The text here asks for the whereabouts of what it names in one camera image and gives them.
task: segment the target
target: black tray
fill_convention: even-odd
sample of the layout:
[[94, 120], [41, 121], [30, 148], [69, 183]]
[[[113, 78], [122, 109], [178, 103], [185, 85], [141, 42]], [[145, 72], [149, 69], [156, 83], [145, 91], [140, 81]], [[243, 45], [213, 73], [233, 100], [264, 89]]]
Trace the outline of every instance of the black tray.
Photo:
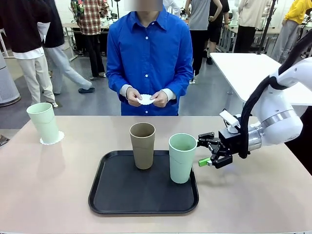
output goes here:
[[98, 167], [89, 206], [98, 214], [179, 214], [198, 204], [193, 169], [185, 184], [170, 179], [169, 151], [154, 151], [150, 169], [135, 166], [133, 151], [113, 151]]

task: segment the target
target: yellow shirt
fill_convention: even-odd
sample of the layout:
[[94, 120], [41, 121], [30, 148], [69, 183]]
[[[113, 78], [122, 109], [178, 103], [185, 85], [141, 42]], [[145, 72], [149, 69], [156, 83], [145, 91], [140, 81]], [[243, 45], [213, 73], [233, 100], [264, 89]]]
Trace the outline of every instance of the yellow shirt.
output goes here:
[[304, 19], [304, 14], [310, 8], [312, 8], [311, 0], [295, 0], [289, 9], [289, 12], [285, 15], [285, 19], [293, 20], [298, 24], [301, 24]]

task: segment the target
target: brown cup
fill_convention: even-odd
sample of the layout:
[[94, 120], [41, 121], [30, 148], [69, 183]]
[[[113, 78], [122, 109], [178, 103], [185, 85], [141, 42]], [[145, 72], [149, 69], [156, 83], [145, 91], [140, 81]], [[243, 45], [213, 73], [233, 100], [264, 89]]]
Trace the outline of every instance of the brown cup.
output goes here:
[[136, 167], [149, 169], [153, 164], [155, 127], [149, 123], [137, 123], [130, 128], [130, 137]]

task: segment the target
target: person in plaid shirt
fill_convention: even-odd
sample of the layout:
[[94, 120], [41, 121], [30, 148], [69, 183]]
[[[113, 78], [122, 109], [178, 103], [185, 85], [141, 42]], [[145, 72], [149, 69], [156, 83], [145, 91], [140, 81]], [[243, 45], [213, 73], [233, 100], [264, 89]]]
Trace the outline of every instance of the person in plaid shirt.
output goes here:
[[89, 53], [92, 77], [104, 78], [105, 68], [102, 61], [99, 35], [101, 33], [100, 11], [103, 16], [107, 15], [109, 5], [106, 0], [84, 0], [84, 13], [80, 16], [78, 25], [85, 37], [86, 49]]

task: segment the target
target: gray shirt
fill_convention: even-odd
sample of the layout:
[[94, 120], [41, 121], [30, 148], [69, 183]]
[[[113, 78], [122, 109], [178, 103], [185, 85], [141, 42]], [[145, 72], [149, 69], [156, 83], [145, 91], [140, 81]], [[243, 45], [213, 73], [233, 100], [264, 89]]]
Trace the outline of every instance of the gray shirt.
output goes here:
[[190, 30], [207, 30], [210, 0], [192, 0]]

